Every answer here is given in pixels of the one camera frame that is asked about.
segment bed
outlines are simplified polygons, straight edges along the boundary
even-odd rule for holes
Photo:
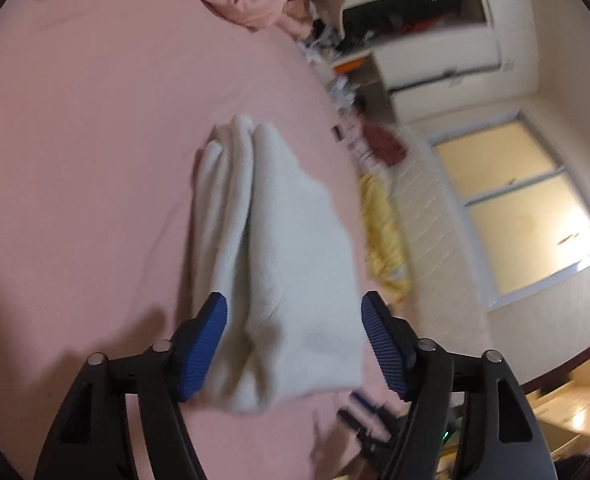
[[[0,449],[23,478],[88,354],[141,352],[190,317],[195,162],[214,124],[239,112],[274,123],[331,191],[366,291],[350,158],[284,33],[249,32],[200,0],[0,9]],[[366,390],[390,401],[368,350],[364,371]],[[345,400],[315,394],[255,416],[183,409],[209,478],[326,479],[356,453],[335,422]]]

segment cabinet door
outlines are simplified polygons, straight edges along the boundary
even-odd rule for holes
[[[498,41],[486,25],[401,38],[377,47],[374,57],[387,89],[488,69],[500,63]]]
[[[529,74],[497,71],[454,77],[394,92],[391,101],[398,122],[407,124],[471,106],[523,96],[532,90]]]

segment metal screw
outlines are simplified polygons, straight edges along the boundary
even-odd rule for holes
[[[497,350],[487,350],[486,359],[491,363],[501,363],[504,360],[504,356],[502,356]]]
[[[172,347],[172,343],[168,341],[168,339],[160,339],[159,341],[155,341],[153,344],[153,350],[155,352],[168,352]]]
[[[97,366],[97,365],[102,364],[104,362],[105,358],[106,358],[106,356],[104,354],[102,354],[101,352],[95,352],[94,354],[90,354],[88,356],[88,359],[86,359],[86,361],[91,366]]]
[[[437,343],[435,343],[432,339],[428,339],[427,337],[419,339],[417,346],[426,352],[433,352],[437,349]]]

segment window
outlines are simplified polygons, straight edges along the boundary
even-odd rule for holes
[[[493,306],[590,265],[590,209],[568,168],[523,118],[447,138],[433,150],[492,269]]]

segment folded towel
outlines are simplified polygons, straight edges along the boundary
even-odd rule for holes
[[[196,181],[194,306],[211,290],[230,321],[205,394],[252,412],[361,384],[363,329],[350,238],[326,189],[268,124],[216,128]]]

